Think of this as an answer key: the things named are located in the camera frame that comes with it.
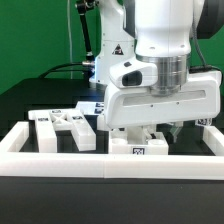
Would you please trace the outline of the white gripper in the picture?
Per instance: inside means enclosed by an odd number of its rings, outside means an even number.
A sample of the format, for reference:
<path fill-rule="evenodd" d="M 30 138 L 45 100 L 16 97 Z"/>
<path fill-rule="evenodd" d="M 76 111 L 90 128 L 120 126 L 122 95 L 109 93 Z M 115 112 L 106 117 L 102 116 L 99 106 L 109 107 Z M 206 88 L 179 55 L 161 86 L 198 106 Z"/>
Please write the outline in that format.
<path fill-rule="evenodd" d="M 176 143 L 182 121 L 216 117 L 220 112 L 221 73 L 186 72 L 179 79 L 181 70 L 172 62 L 158 65 L 135 58 L 112 66 L 104 97 L 105 123 L 111 129 L 129 127 L 128 142 L 147 145 L 156 139 L 148 125 L 175 122 L 170 134 Z"/>

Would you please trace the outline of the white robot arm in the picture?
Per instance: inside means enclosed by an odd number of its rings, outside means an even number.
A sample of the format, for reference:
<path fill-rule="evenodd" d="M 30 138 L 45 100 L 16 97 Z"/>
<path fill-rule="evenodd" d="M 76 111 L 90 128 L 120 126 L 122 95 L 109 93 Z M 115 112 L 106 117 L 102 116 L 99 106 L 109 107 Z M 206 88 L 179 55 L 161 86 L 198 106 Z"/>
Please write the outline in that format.
<path fill-rule="evenodd" d="M 224 26 L 224 0 L 98 0 L 101 51 L 91 82 L 105 88 L 109 145 L 147 144 L 155 127 L 212 119 L 221 73 L 189 64 Z"/>

